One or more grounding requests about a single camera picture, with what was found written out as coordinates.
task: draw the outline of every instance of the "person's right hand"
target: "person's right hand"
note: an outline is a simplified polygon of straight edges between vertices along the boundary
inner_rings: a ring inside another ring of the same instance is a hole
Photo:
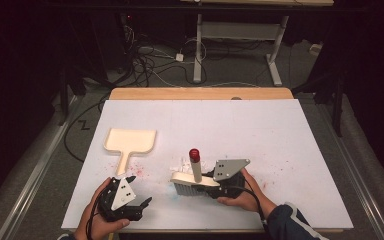
[[[276,207],[276,205],[264,195],[258,186],[257,181],[255,181],[255,179],[248,173],[245,168],[243,168],[241,172],[246,180],[245,187],[255,193],[258,200],[260,201],[264,217],[267,218],[271,211]],[[250,193],[245,191],[242,192],[237,198],[219,197],[217,198],[217,201],[227,206],[238,206],[247,211],[258,212],[256,199]]]

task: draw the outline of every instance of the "gray floor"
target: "gray floor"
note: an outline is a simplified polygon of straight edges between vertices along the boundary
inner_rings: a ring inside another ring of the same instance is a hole
[[[207,81],[198,86],[272,87],[273,83],[264,59],[272,45],[263,42],[259,46],[254,46],[250,42],[246,42],[240,46],[253,49],[231,47],[230,54],[225,56],[227,52],[225,47],[210,43],[206,60],[203,63]],[[310,46],[311,44],[305,41],[293,47],[282,46],[276,65],[284,87],[293,88],[306,81],[316,60],[315,56],[308,53]],[[177,53],[165,46],[153,47],[155,55],[174,56]],[[150,49],[143,49],[143,51],[150,52]],[[161,57],[152,57],[152,59],[157,66],[172,61]],[[185,62],[187,61],[193,61],[193,58],[187,57]],[[185,67],[188,79],[191,81],[192,65],[176,65]],[[169,66],[171,65],[154,68],[154,73]],[[109,71],[109,76],[110,79],[116,79],[119,74],[116,71]],[[133,82],[134,79],[131,78],[120,85]],[[86,79],[85,83],[87,94],[84,97],[75,98],[72,102],[69,122],[88,107],[98,103],[108,93],[105,88],[90,79]],[[158,76],[152,75],[149,79],[149,86],[194,87],[195,85],[186,82],[182,68],[175,67],[158,73]],[[314,104],[312,94],[298,94],[296,97],[300,99],[319,148],[354,224],[354,229],[323,235],[331,239],[384,239],[384,170],[356,122],[346,96],[341,122],[342,138],[336,137],[330,126],[331,106],[329,104]],[[60,113],[56,111],[48,126],[20,159],[0,189],[0,234],[2,234],[0,236],[3,236],[4,239],[57,239],[58,236],[65,233],[60,226],[82,163],[68,153],[61,139],[55,138],[58,133],[67,129],[67,124],[62,127],[58,126],[60,117]],[[84,159],[99,120],[98,108],[94,107],[87,111],[79,120],[86,120],[85,127],[82,128],[81,123],[75,122],[67,134],[67,145],[72,153]],[[25,205],[16,206],[16,202],[24,202]],[[8,222],[8,216],[14,217],[11,218],[13,221]],[[178,237],[174,235],[122,235],[124,239],[174,239]],[[233,239],[237,237],[239,236],[199,235],[191,238]],[[240,237],[255,239],[264,236],[244,235]]]

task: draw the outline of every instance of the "white desk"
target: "white desk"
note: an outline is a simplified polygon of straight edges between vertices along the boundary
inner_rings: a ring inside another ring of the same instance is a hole
[[[220,4],[258,4],[258,5],[283,5],[283,6],[332,6],[333,0],[200,0],[198,4],[220,3]],[[201,41],[202,38],[230,38],[250,40],[274,40],[273,51],[266,55],[267,65],[276,87],[282,86],[279,72],[276,67],[276,56],[282,43],[286,24],[289,17],[283,16],[279,24],[257,24],[257,23],[235,23],[235,22],[205,22],[202,14],[198,14],[196,52],[193,81],[201,82]]]
[[[246,89],[239,90],[243,96]],[[274,92],[285,93],[284,89],[278,90]],[[129,89],[122,91],[127,93],[124,99],[131,99]],[[200,89],[131,90],[138,98],[147,98],[147,91],[151,99],[158,94],[163,99],[175,98],[175,92],[181,99],[188,99],[196,96]],[[234,92],[234,88],[202,89],[214,95],[218,91],[224,96]],[[250,90],[251,95],[262,93],[261,98],[271,91]],[[215,98],[214,95],[209,95],[210,99]],[[314,228],[353,227],[298,100],[109,100],[96,128],[63,229],[77,227],[95,189],[106,177],[115,174],[119,156],[103,147],[110,127],[157,130],[153,150],[132,157],[126,173],[137,176],[131,183],[135,193],[144,198],[152,196],[153,200],[144,209],[143,218],[132,222],[123,232],[263,231],[256,213],[218,204],[209,197],[176,194],[169,182],[171,173],[189,161],[188,152],[195,147],[201,152],[204,170],[211,170],[217,159],[250,159],[247,169],[267,196],[276,204],[293,202]]]

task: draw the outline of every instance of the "white tabletop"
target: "white tabletop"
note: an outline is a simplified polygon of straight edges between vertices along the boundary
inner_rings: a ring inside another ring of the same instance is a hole
[[[250,159],[265,194],[292,202],[316,229],[353,227],[298,100],[108,100],[63,229],[77,227],[95,189],[115,176],[119,156],[103,147],[109,128],[157,130],[153,150],[131,157],[125,175],[137,176],[136,195],[153,200],[123,232],[262,230],[256,213],[176,194],[170,177],[188,170],[191,148],[200,150],[203,171],[218,159]]]

